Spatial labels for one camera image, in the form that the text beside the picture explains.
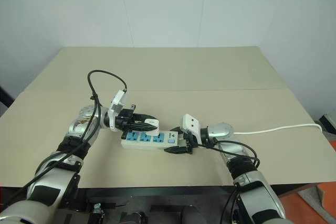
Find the power strip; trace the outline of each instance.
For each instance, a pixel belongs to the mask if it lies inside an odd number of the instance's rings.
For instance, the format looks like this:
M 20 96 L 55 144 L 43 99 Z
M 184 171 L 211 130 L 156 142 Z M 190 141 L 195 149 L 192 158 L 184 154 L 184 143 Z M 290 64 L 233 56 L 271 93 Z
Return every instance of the power strip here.
M 125 149 L 140 150 L 163 150 L 172 146 L 177 146 L 178 132 L 160 131 L 158 136 L 149 136 L 145 132 L 132 131 L 121 140 L 121 145 Z

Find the table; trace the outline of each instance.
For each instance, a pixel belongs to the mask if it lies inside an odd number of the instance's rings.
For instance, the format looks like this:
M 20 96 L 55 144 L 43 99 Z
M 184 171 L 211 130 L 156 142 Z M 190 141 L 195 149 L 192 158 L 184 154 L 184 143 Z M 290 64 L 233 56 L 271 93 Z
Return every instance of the table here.
M 120 75 L 129 86 L 126 107 L 160 120 L 160 129 L 180 124 L 185 113 L 202 126 L 227 122 L 236 131 L 312 123 L 257 47 L 64 48 L 0 118 L 0 183 L 20 187 L 54 151 L 79 110 L 92 101 L 86 81 L 92 69 Z M 122 85 L 92 76 L 107 106 Z M 125 150 L 120 133 L 102 130 L 80 172 L 81 188 L 231 186 L 218 153 L 193 155 Z M 242 135 L 260 156 L 270 184 L 336 180 L 336 155 L 315 127 Z

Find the white power cord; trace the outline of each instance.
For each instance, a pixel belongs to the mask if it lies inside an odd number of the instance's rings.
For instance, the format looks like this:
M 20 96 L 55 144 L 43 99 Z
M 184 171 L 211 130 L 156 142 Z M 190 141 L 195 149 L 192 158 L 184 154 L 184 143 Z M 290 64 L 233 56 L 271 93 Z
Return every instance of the white power cord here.
M 277 131 L 282 129 L 288 129 L 288 128 L 296 128 L 296 127 L 303 127 L 303 126 L 314 126 L 320 129 L 322 132 L 322 127 L 319 124 L 316 123 L 305 123 L 305 124 L 295 124 L 295 125 L 288 125 L 288 126 L 281 126 L 273 129 L 263 130 L 263 131 L 252 131 L 252 132 L 235 132 L 236 135 L 249 135 L 249 134 L 258 134 L 258 133 L 265 133 L 265 132 L 271 132 L 271 131 Z

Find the white plug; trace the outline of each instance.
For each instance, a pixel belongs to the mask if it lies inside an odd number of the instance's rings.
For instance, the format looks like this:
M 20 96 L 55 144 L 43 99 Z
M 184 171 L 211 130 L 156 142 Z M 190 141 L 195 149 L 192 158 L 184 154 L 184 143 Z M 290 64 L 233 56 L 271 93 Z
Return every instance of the white plug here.
M 148 123 L 148 124 L 151 124 L 151 125 L 157 127 L 156 130 L 147 131 L 146 135 L 148 135 L 148 136 L 158 136 L 159 135 L 159 121 L 157 119 L 146 119 L 145 123 Z
M 180 129 L 184 133 L 188 133 L 188 131 L 190 131 L 194 136 L 196 136 L 198 144 L 202 144 L 201 126 L 196 118 L 189 114 L 185 114 L 182 118 L 182 125 Z

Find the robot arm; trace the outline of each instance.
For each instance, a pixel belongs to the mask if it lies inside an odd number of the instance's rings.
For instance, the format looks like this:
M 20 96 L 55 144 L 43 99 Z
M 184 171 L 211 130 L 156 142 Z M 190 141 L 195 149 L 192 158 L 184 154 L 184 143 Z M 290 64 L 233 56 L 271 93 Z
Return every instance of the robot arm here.
M 145 119 L 153 118 L 152 116 L 134 114 L 135 105 L 129 110 L 123 109 L 124 96 L 125 92 L 120 90 L 112 100 L 109 109 L 101 106 L 100 116 L 96 111 L 89 127 L 94 106 L 87 106 L 79 112 L 57 150 L 50 155 L 50 158 L 40 164 L 35 176 L 64 158 L 78 146 L 81 147 L 33 183 L 27 190 L 26 200 L 16 202 L 6 208 L 0 215 L 1 224 L 50 223 L 56 209 L 66 207 L 76 191 L 80 180 L 78 173 L 83 166 L 83 160 L 97 139 L 101 128 L 110 128 L 113 131 L 122 130 L 124 133 L 131 130 L 151 131 L 156 129 L 155 126 L 144 122 Z
M 220 150 L 234 154 L 221 153 L 221 156 L 238 191 L 237 202 L 243 223 L 292 223 L 285 219 L 285 210 L 281 201 L 251 159 L 246 157 L 248 154 L 244 148 L 234 143 L 239 140 L 234 137 L 231 125 L 219 123 L 202 129 L 196 118 L 186 114 L 183 116 L 180 129 L 192 135 L 192 139 L 188 139 L 191 142 L 190 146 L 193 142 L 196 146 L 207 147 L 214 147 L 218 144 Z

